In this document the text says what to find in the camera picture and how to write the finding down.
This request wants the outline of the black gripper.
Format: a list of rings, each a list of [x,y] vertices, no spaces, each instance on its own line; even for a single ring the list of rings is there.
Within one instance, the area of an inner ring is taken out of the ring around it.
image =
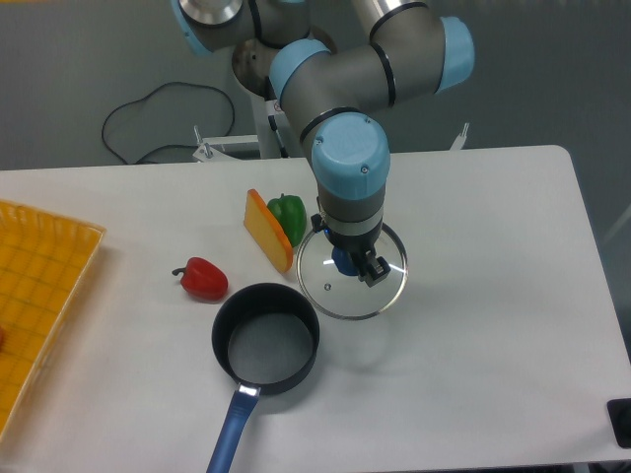
[[[382,211],[360,222],[339,221],[319,212],[311,215],[311,225],[315,233],[324,232],[333,246],[351,254],[360,282],[372,288],[387,277],[387,261],[375,250],[382,231]]]

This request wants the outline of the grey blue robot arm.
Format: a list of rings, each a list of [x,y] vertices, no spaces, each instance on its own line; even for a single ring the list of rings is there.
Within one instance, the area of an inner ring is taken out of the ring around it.
[[[389,268],[375,244],[390,154],[372,113],[465,81],[475,62],[466,24],[435,16],[422,1],[357,1],[368,41],[335,53],[314,37],[305,1],[175,1],[172,8],[193,49],[253,41],[270,51],[263,75],[315,176],[315,226],[362,282],[384,280]]]

